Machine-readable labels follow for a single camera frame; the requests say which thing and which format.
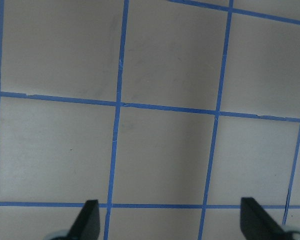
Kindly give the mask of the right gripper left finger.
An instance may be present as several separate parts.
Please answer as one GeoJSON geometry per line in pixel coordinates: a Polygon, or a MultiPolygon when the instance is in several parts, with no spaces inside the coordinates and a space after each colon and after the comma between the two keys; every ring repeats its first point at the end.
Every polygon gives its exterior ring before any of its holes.
{"type": "Polygon", "coordinates": [[[87,200],[66,235],[67,240],[97,240],[100,236],[99,201],[87,200]]]}

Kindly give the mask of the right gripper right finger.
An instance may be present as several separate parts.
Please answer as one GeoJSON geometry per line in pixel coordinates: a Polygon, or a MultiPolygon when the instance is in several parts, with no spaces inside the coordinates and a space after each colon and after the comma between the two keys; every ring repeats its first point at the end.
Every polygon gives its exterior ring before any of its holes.
{"type": "Polygon", "coordinates": [[[253,197],[240,202],[240,230],[246,240],[288,240],[284,231],[253,197]]]}

